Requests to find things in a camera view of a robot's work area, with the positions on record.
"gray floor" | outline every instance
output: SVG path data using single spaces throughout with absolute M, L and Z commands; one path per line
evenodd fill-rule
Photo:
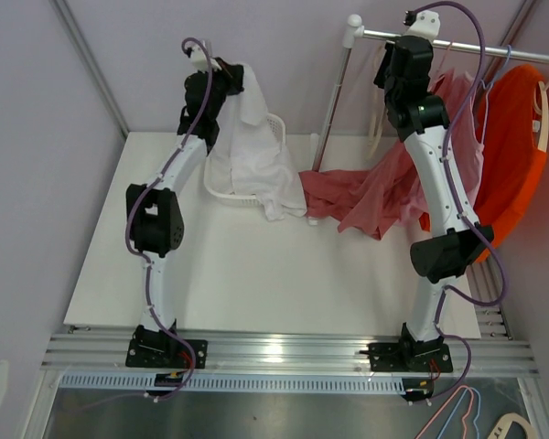
M 487 437 L 504 413 L 527 417 L 516 380 L 468 380 L 468 385 L 482 394 L 479 437 Z M 130 397 L 78 411 L 114 394 L 60 390 L 45 438 L 413 438 L 445 400 L 409 407 L 398 396 L 182 392 L 159 404 Z M 423 437 L 437 436 L 454 405 Z M 462 437 L 460 419 L 467 407 L 460 405 L 444 438 Z M 468 418 L 468 438 L 477 437 L 474 413 Z M 525 436 L 513 427 L 507 437 Z

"clothing rack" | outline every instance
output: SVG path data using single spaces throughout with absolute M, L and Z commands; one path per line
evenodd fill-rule
M 366 39 L 378 39 L 381 41 L 387 41 L 389 43 L 394 42 L 400 34 L 394 34 L 390 32 L 381 32 L 377 30 L 368 30 L 361 25 L 361 17 L 357 15 L 350 16 L 348 18 L 348 27 L 346 29 L 346 34 L 343 39 L 343 50 L 341 52 L 341 61 L 339 63 L 339 69 L 337 73 L 336 83 L 334 85 L 333 91 L 331 93 L 331 99 L 329 100 L 328 112 L 326 114 L 325 121 L 323 123 L 323 128 L 321 129 L 321 135 L 319 136 L 318 148 L 315 153 L 313 160 L 312 169 L 314 171 L 319 171 L 321 168 L 321 162 L 323 160 L 323 155 L 325 154 L 326 146 L 329 138 L 329 131 L 331 130 L 331 124 L 333 123 L 333 117 L 338 107 L 339 95 L 341 94 L 341 87 L 343 85 L 344 76 L 346 74 L 346 69 L 348 68 L 348 63 L 350 61 L 350 54 L 353 48 L 356 38 L 366 38 Z M 436 39 L 433 42 L 434 48 L 450 48 L 456 52 L 466 52 L 466 53 L 480 53 L 480 47 L 475 44 L 466 44 L 466 43 L 457 43 L 451 41 L 444 41 Z M 486 47 L 486 56 L 494 58 L 507 58 L 509 56 L 509 50 L 507 48 L 500 48 L 495 46 Z M 532 53 L 525 52 L 523 50 L 517 50 L 513 48 L 510 54 L 511 59 L 516 59 L 520 61 L 529 61 L 538 64 L 548 64 L 549 65 L 549 55 L 542 53 Z

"white laundry basket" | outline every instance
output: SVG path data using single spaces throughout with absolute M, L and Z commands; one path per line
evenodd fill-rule
M 278 143 L 283 143 L 286 139 L 285 123 L 283 120 L 275 116 L 274 114 L 268 114 L 266 116 L 271 130 L 273 131 L 274 138 Z M 236 195 L 236 194 L 222 194 L 211 187 L 211 166 L 210 158 L 205 159 L 205 168 L 203 170 L 203 186 L 215 197 L 221 204 L 226 206 L 234 206 L 237 208 L 249 208 L 252 206 L 260 206 L 260 202 L 254 195 Z

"white cloth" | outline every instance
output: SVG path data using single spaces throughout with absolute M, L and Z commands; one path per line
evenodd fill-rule
M 244 66 L 244 91 L 223 104 L 220 135 L 210 154 L 211 185 L 224 194 L 255 195 L 268 220 L 285 212 L 301 217 L 307 204 L 285 143 L 278 142 L 252 68 Z

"garment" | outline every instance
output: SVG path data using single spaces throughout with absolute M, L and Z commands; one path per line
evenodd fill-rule
M 269 220 L 285 212 L 303 216 L 307 204 L 301 180 L 284 142 L 266 119 L 268 110 L 252 68 L 244 66 L 244 91 L 221 108 L 221 132 L 210 154 L 211 186 L 221 193 L 255 195 Z
M 490 92 L 482 183 L 474 210 L 482 225 L 494 229 L 494 247 L 522 218 L 543 173 L 547 154 L 533 137 L 533 120 L 539 120 L 534 93 L 543 80 L 535 67 L 525 64 L 510 70 Z M 484 114 L 481 102 L 480 123 Z M 487 256 L 483 252 L 478 262 Z
M 468 74 L 454 78 L 453 70 L 437 82 L 435 93 L 444 99 L 449 114 L 458 110 L 471 82 Z M 471 111 L 463 113 L 452 141 L 457 142 L 454 153 L 460 176 L 473 201 L 481 177 L 482 145 L 474 135 Z M 401 142 L 397 142 L 369 171 L 305 171 L 300 176 L 306 192 L 307 215 L 331 216 L 340 221 L 339 231 L 356 227 L 381 239 L 394 223 L 411 223 L 428 211 L 413 160 Z

